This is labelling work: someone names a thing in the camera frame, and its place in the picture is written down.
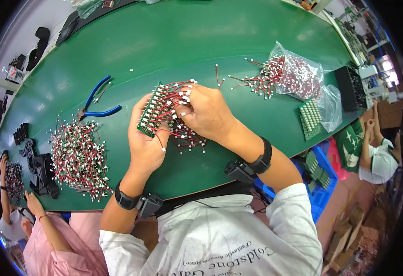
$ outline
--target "person in pink shirt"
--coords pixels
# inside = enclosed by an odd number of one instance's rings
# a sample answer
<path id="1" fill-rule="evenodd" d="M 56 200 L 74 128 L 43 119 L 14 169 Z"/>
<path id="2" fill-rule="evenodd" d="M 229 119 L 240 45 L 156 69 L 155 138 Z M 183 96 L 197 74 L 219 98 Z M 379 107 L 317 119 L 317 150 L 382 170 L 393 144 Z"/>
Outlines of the person in pink shirt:
<path id="1" fill-rule="evenodd" d="M 28 275 L 108 275 L 99 246 L 102 213 L 72 213 L 69 225 L 57 213 L 46 213 L 33 193 L 25 191 L 28 208 L 35 215 L 22 228 L 28 236 L 23 251 Z"/>

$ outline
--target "black box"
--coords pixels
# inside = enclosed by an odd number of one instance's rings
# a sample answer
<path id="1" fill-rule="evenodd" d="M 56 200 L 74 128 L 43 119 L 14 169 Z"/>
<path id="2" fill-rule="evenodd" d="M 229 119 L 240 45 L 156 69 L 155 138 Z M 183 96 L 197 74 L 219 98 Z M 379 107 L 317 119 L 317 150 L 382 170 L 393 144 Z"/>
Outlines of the black box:
<path id="1" fill-rule="evenodd" d="M 366 95 L 360 76 L 348 66 L 341 67 L 334 73 L 341 93 L 341 105 L 344 111 L 366 110 Z"/>

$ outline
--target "green table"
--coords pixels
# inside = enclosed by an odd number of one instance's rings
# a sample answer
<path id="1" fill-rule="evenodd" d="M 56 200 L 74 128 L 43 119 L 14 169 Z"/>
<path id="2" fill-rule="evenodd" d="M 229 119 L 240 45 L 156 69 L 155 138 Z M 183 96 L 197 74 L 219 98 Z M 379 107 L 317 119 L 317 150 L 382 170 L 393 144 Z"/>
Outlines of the green table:
<path id="1" fill-rule="evenodd" d="M 50 152 L 46 131 L 55 128 L 57 114 L 70 121 L 94 85 L 110 74 L 111 87 L 88 110 L 105 111 L 116 105 L 122 110 L 110 117 L 87 119 L 99 122 L 100 138 L 106 141 L 110 186 L 114 187 L 129 165 L 126 131 L 133 105 L 158 81 L 195 78 L 199 84 L 216 87 L 217 63 L 219 78 L 226 78 L 222 93 L 234 116 L 287 156 L 296 155 L 331 133 L 324 131 L 306 142 L 297 113 L 299 100 L 278 94 L 264 100 L 244 86 L 231 91 L 238 82 L 227 78 L 256 75 L 258 68 L 243 57 L 266 61 L 277 40 L 327 70 L 350 59 L 331 25 L 279 0 L 161 1 L 121 8 L 75 33 L 34 69 L 4 118 L 0 154 L 8 149 L 11 161 L 22 164 L 29 190 L 26 158 L 18 154 L 23 144 L 14 145 L 13 132 L 22 122 L 30 123 L 29 136 L 37 141 L 38 153 Z M 336 85 L 335 77 L 326 74 L 325 83 Z M 340 128 L 356 117 L 357 113 L 344 113 Z M 236 156 L 213 141 L 205 148 L 205 154 L 195 148 L 180 155 L 170 145 L 146 189 L 169 199 L 229 182 L 223 170 Z M 89 196 L 65 186 L 57 200 L 41 197 L 47 210 L 59 211 L 103 209 L 107 200 L 91 202 Z"/>

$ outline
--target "blue plastic crate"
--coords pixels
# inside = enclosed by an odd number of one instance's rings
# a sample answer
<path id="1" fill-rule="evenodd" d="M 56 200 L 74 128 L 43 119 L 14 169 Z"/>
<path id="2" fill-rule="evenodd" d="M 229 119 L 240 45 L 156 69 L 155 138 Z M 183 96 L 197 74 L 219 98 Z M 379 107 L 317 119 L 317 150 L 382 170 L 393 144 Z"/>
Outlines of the blue plastic crate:
<path id="1" fill-rule="evenodd" d="M 319 145 L 313 146 L 312 151 L 315 153 L 318 165 L 329 174 L 329 178 L 331 179 L 329 186 L 327 187 L 327 190 L 317 185 L 315 189 L 312 191 L 312 193 L 310 193 L 306 187 L 306 190 L 308 191 L 309 194 L 309 201 L 311 202 L 312 207 L 311 208 L 312 218 L 314 223 L 316 223 L 318 221 L 318 218 L 320 218 L 320 215 L 323 212 L 324 208 L 326 207 L 329 198 L 331 198 L 331 195 L 338 181 L 338 176 L 335 173 L 334 169 L 332 168 L 326 155 L 323 153 Z M 291 161 L 292 163 L 295 164 L 300 174 L 303 174 L 304 172 L 303 168 L 301 168 L 300 165 L 295 160 L 291 159 Z M 274 190 L 264 185 L 259 178 L 255 179 L 254 185 L 260 188 L 266 194 L 266 198 L 270 202 L 274 200 L 275 197 Z"/>

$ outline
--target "pliers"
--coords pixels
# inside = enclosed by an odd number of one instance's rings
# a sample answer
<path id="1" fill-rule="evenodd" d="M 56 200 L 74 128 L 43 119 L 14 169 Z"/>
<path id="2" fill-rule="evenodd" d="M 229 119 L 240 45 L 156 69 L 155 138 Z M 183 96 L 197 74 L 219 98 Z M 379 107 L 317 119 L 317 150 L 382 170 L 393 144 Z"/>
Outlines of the pliers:
<path id="1" fill-rule="evenodd" d="M 95 92 L 97 92 L 97 90 L 100 88 L 100 86 L 102 86 L 102 84 L 104 84 L 110 78 L 111 78 L 110 75 L 107 75 L 106 77 L 104 77 L 91 91 L 91 94 L 89 95 L 88 100 L 85 102 L 85 107 L 77 110 L 77 117 L 79 118 L 79 120 L 83 120 L 86 116 L 93 116 L 93 117 L 110 116 L 112 114 L 115 114 L 116 112 L 118 112 L 121 109 L 121 106 L 116 106 L 115 108 L 105 111 L 105 112 L 89 112 L 89 111 L 87 111 L 88 106 L 90 105 Z"/>

